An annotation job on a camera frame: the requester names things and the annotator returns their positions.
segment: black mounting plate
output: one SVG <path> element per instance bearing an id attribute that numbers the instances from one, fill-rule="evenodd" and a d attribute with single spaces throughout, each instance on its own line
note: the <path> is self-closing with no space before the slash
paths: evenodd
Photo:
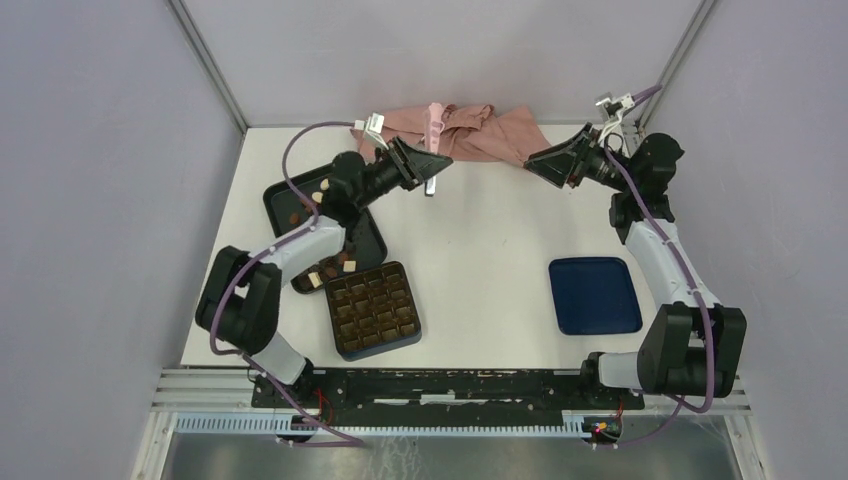
<path id="1" fill-rule="evenodd" d="M 627 410 L 645 408 L 641 396 L 587 384 L 576 370 L 315 368 L 298 384 L 308 385 L 299 398 L 307 408 L 318 408 L 321 390 L 334 426 L 560 426 L 563 410 L 615 411 L 622 401 Z M 256 387 L 254 408 L 288 408 L 265 378 Z"/>

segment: metal grate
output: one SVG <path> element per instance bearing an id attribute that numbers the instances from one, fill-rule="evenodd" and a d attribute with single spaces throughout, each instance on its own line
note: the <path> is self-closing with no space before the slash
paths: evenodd
<path id="1" fill-rule="evenodd" d="M 338 427 L 358 436 L 418 437 L 561 437 L 585 438 L 583 417 L 563 415 L 562 426 L 529 427 Z M 292 415 L 275 413 L 181 413 L 176 433 L 312 435 L 314 429 L 292 425 Z"/>
<path id="2" fill-rule="evenodd" d="M 255 413 L 184 413 L 177 433 L 244 433 L 282 435 L 293 432 L 291 415 Z"/>

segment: blue tray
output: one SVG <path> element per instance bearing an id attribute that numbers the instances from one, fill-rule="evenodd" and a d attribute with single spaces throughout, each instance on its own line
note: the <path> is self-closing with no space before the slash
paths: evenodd
<path id="1" fill-rule="evenodd" d="M 610 335 L 641 330 L 639 302 L 624 260 L 563 258 L 551 262 L 548 273 L 562 333 Z"/>

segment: plastic tray compartment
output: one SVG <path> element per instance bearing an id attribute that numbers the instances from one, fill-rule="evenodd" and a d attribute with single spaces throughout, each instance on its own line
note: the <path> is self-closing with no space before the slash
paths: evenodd
<path id="1" fill-rule="evenodd" d="M 332 164 L 327 164 L 292 178 L 292 183 L 297 185 L 297 188 L 306 196 L 311 196 L 312 193 L 321 190 L 321 180 L 326 178 L 332 170 Z M 278 237 L 308 222 L 311 216 L 311 212 L 306 210 L 306 206 L 291 191 L 286 182 L 268 187 L 262 200 L 265 203 L 268 218 L 271 220 L 271 229 Z M 296 292 L 312 293 L 324 288 L 330 280 L 348 275 L 342 271 L 345 260 L 356 261 L 356 271 L 377 267 L 386 260 L 388 254 L 386 243 L 368 209 L 363 211 L 362 218 L 350 233 L 348 238 L 351 240 L 345 242 L 342 253 L 321 260 L 292 280 L 292 287 Z M 321 286 L 318 288 L 314 288 L 309 281 L 308 275 L 312 272 L 317 272 L 321 277 Z"/>
<path id="2" fill-rule="evenodd" d="M 624 260 L 582 257 L 548 267 L 557 323 L 566 335 L 610 335 L 642 329 L 639 301 Z"/>
<path id="3" fill-rule="evenodd" d="M 389 262 L 327 284 L 336 350 L 359 360 L 421 339 L 421 320 L 403 265 Z"/>

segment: gray wall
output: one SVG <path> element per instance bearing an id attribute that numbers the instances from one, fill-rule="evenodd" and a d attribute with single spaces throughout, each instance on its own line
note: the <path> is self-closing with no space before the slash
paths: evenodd
<path id="1" fill-rule="evenodd" d="M 0 6 L 0 478 L 129 475 L 239 142 L 163 1 Z"/>
<path id="2" fill-rule="evenodd" d="M 605 91 L 656 82 L 699 1 L 185 3 L 256 126 L 433 101 L 582 122 Z"/>
<path id="3" fill-rule="evenodd" d="M 687 150 L 681 235 L 749 333 L 742 373 L 777 478 L 848 460 L 848 3 L 720 2 L 650 130 Z"/>

